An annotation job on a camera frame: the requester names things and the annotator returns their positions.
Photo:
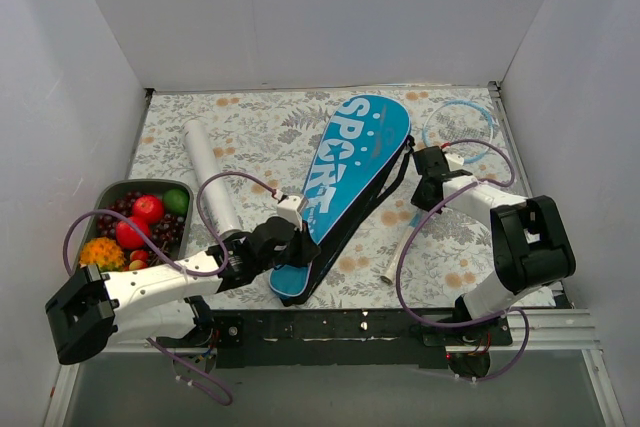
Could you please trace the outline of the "aluminium frame rail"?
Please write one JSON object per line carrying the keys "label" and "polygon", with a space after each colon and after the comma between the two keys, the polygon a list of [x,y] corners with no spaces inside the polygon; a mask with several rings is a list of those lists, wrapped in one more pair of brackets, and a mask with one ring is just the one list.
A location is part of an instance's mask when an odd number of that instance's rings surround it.
{"label": "aluminium frame rail", "polygon": [[[523,130],[505,86],[459,87],[451,96],[486,107],[497,118],[501,137],[516,163],[518,183],[529,194],[547,193],[561,203],[567,220],[575,220],[576,182],[558,166],[548,179],[546,165],[557,156],[534,159],[524,145]],[[472,385],[482,406],[484,426],[632,426],[619,405],[610,379],[596,319],[576,289],[558,283],[556,308],[529,309],[520,319],[511,314],[515,343],[497,351],[493,378]]]}

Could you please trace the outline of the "red apple upper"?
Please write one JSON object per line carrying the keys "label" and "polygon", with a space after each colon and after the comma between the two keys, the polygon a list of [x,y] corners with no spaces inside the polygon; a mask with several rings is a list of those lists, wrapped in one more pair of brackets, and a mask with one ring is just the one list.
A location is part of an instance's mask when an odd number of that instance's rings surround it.
{"label": "red apple upper", "polygon": [[163,202],[154,195],[143,195],[133,204],[132,213],[147,224],[160,222],[165,215]]}

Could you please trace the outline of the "blue badminton racket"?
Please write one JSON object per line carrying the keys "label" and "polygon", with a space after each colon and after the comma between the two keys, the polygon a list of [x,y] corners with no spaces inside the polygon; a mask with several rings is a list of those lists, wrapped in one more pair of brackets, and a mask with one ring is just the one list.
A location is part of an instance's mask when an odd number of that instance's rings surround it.
{"label": "blue badminton racket", "polygon": [[[435,140],[431,140],[430,138],[431,133],[434,133],[437,138],[439,138],[440,140],[443,140],[443,144],[447,144],[448,142],[453,141],[454,138],[458,138],[458,135],[454,135],[451,133],[439,134],[436,128],[433,128],[433,129],[430,128],[431,124],[444,125],[445,124],[444,120],[434,120],[434,118],[439,116],[443,110],[450,109],[451,107],[454,107],[454,106],[464,106],[476,111],[486,121],[486,124],[487,124],[486,142],[488,142],[489,144],[493,142],[493,139],[495,137],[495,122],[489,110],[486,107],[481,106],[480,104],[473,101],[454,99],[454,100],[445,101],[441,106],[435,108],[423,123],[422,130],[421,130],[421,138],[426,147],[433,147],[436,145]],[[488,152],[489,152],[489,148],[486,147],[482,152],[474,156],[468,156],[468,157],[462,156],[465,161],[464,166],[478,162]],[[380,280],[385,284],[387,285],[394,284],[397,268],[400,261],[400,256],[404,249],[404,246],[409,240],[413,230],[420,223],[424,215],[425,215],[425,212],[423,210],[417,209],[412,219],[410,220],[409,224],[407,225],[405,231],[403,232],[401,238],[399,239],[396,249],[388,263],[385,273],[380,276]]]}

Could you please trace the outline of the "grey fruit tray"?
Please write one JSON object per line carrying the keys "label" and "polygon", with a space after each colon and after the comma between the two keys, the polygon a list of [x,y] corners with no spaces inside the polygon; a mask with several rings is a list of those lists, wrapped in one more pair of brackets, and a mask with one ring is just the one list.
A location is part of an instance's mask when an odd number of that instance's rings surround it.
{"label": "grey fruit tray", "polygon": [[[80,267],[79,264],[78,264],[78,261],[79,261],[80,251],[81,251],[82,247],[87,242],[89,242],[91,239],[98,238],[97,228],[96,228],[96,222],[97,222],[98,216],[101,215],[101,214],[106,214],[106,215],[112,215],[113,216],[114,213],[117,213],[117,212],[108,210],[107,206],[109,206],[112,203],[114,203],[118,198],[121,198],[122,196],[124,196],[129,191],[140,191],[140,192],[144,192],[144,193],[162,195],[167,190],[173,189],[173,188],[183,189],[184,191],[186,191],[190,195],[190,200],[191,200],[189,211],[186,214],[186,225],[185,225],[185,229],[184,229],[183,240],[181,241],[180,246],[178,248],[175,248],[172,251],[172,255],[170,257],[167,256],[168,258],[170,258],[172,260],[180,259],[183,256],[183,254],[186,252],[189,225],[190,225],[191,215],[192,215],[192,210],[193,210],[193,194],[192,194],[191,190],[189,189],[189,187],[187,185],[185,185],[185,184],[183,184],[181,182],[177,182],[177,181],[160,180],[160,179],[134,179],[134,180],[127,180],[127,181],[117,182],[117,183],[107,187],[106,190],[102,193],[101,197],[99,198],[99,200],[97,201],[97,204],[96,204],[96,208],[100,211],[100,213],[97,214],[97,215],[94,215],[91,218],[91,220],[88,221],[88,227],[87,227],[87,230],[85,232],[85,235],[84,235],[84,238],[83,238],[83,241],[82,241],[82,244],[81,244],[81,248],[80,248],[78,254],[76,255],[75,265],[77,267]],[[163,260],[159,256],[158,256],[158,258],[161,260],[161,262],[158,263],[157,265],[160,265],[160,264],[163,263]]]}

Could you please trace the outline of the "green lime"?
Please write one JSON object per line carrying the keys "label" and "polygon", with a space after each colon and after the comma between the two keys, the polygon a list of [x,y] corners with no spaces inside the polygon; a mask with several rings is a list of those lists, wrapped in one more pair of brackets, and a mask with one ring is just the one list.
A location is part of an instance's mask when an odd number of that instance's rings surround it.
{"label": "green lime", "polygon": [[162,203],[167,213],[185,216],[190,207],[190,195],[180,188],[167,190],[162,195]]}

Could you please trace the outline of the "red apple lower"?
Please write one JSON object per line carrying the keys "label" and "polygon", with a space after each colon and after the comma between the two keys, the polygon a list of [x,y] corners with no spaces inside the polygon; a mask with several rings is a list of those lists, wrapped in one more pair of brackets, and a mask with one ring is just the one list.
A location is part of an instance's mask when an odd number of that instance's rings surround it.
{"label": "red apple lower", "polygon": [[135,225],[145,236],[149,236],[151,231],[147,222],[138,216],[131,216],[127,221],[119,221],[116,225],[116,242],[125,250],[140,249],[145,245],[143,237],[134,229]]}

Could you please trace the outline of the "dark grape bunch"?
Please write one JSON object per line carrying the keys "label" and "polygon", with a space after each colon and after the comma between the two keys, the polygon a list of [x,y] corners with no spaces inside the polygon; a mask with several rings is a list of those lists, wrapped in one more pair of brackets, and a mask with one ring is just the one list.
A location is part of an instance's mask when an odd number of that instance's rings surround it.
{"label": "dark grape bunch", "polygon": [[[132,213],[132,207],[134,202],[143,195],[154,195],[162,201],[162,195],[144,193],[140,191],[129,191],[121,198],[118,198],[114,203],[107,206],[108,210],[117,212],[126,217],[134,216]],[[108,237],[116,241],[116,225],[121,221],[120,219],[113,217],[112,215],[101,214],[98,216],[96,222],[98,237]],[[150,228],[149,238],[151,241],[163,251],[163,253],[170,257],[172,251],[178,248],[183,240],[184,229],[186,225],[186,215],[176,216],[165,211],[164,218],[156,224],[148,224]],[[128,270],[129,256],[134,250],[125,250],[124,256],[126,259],[126,265],[124,270]],[[161,262],[158,256],[149,248],[148,245],[144,245],[142,248],[149,252],[148,267],[151,265],[157,265]]]}

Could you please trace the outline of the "blue racket bag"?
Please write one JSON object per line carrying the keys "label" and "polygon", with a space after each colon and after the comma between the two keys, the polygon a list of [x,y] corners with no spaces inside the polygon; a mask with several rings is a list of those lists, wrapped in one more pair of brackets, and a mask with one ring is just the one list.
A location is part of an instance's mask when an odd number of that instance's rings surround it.
{"label": "blue racket bag", "polygon": [[271,271],[284,306],[309,300],[362,222],[400,186],[414,145],[407,109],[388,97],[353,97],[330,117],[303,185],[303,219],[321,252],[306,267]]}

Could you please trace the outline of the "floral tablecloth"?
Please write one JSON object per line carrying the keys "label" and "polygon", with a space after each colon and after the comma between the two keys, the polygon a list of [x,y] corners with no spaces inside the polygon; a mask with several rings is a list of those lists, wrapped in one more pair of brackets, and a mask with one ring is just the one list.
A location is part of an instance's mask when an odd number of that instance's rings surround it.
{"label": "floral tablecloth", "polygon": [[[412,136],[423,147],[421,130],[431,112],[445,101],[460,99],[451,96],[452,89],[385,88],[382,95],[407,109]],[[252,228],[274,210],[270,188],[286,192],[302,188],[327,122],[351,97],[349,90],[157,94],[150,102],[130,174],[178,180],[196,188],[182,128],[185,122],[198,120],[220,167],[230,172],[226,185],[232,204],[243,226]],[[458,135],[453,140],[455,150],[463,157],[488,147],[489,152],[468,169],[478,177],[507,182],[510,192],[524,195],[517,175],[510,173],[515,159],[492,116],[491,144],[486,142],[486,121],[464,106],[443,110],[434,120],[445,124],[430,128]],[[380,280],[415,213],[410,198],[417,182],[415,170],[409,169],[397,191],[353,235],[307,301],[308,308],[397,308],[402,303],[414,308],[449,307],[490,273],[488,230],[448,209],[432,218],[414,240],[403,264],[401,288]]]}

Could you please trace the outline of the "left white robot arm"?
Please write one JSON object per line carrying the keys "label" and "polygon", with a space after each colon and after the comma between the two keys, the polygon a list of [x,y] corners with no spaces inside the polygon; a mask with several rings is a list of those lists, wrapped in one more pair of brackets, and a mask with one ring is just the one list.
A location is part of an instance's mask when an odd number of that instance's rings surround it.
{"label": "left white robot arm", "polygon": [[78,268],[45,305],[58,361],[77,364],[110,344],[146,337],[203,346],[213,333],[208,317],[191,312],[177,320],[160,307],[248,285],[276,267],[306,268],[320,252],[306,225],[274,216],[251,232],[163,265],[112,273]]}

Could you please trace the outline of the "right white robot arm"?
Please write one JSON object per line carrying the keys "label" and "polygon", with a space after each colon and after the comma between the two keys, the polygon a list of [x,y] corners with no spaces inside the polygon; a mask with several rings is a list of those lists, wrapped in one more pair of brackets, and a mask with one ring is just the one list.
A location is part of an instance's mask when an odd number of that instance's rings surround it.
{"label": "right white robot arm", "polygon": [[555,201],[548,196],[523,197],[450,166],[444,150],[425,147],[413,153],[420,177],[411,203],[431,216],[450,207],[483,224],[491,234],[493,271],[473,290],[460,296],[452,315],[434,321],[403,309],[416,322],[432,329],[453,331],[464,344],[475,344],[489,331],[489,323],[507,315],[531,292],[571,277],[576,259]]}

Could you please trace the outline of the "red apple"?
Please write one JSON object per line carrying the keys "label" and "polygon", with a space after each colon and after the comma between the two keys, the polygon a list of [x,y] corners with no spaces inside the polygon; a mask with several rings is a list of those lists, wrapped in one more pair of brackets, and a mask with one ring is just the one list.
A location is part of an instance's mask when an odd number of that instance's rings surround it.
{"label": "red apple", "polygon": [[145,245],[143,237],[134,229],[135,225],[145,236],[149,236],[151,231],[147,222],[138,216],[131,216],[127,221],[119,221],[116,225],[116,242],[125,250],[140,249]]}
{"label": "red apple", "polygon": [[147,224],[160,222],[165,215],[163,202],[154,195],[143,195],[133,204],[132,213]]}

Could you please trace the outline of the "small red-yellow fruit bunch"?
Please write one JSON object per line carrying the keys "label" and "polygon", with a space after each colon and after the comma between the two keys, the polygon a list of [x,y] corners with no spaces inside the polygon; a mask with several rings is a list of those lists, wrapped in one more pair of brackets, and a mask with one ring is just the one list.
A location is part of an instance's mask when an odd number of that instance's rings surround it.
{"label": "small red-yellow fruit bunch", "polygon": [[129,256],[129,271],[146,269],[148,267],[149,252],[143,249],[134,250]]}

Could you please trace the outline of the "orange flower decoration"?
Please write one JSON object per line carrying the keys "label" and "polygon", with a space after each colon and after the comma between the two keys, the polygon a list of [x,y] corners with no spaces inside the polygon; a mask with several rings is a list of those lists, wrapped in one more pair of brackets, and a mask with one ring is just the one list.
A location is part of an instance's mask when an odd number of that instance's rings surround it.
{"label": "orange flower decoration", "polygon": [[95,265],[101,272],[122,271],[126,265],[124,251],[108,237],[98,237],[87,242],[80,251],[80,267]]}

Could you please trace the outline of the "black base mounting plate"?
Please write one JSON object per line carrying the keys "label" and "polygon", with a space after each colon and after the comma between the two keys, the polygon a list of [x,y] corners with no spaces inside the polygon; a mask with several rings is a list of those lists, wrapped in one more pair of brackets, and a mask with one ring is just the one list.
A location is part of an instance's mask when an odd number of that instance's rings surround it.
{"label": "black base mounting plate", "polygon": [[435,329],[402,309],[211,310],[199,307],[194,327],[164,347],[215,353],[220,369],[274,366],[412,365],[445,369],[446,351],[482,357],[506,347],[506,320],[467,329]]}

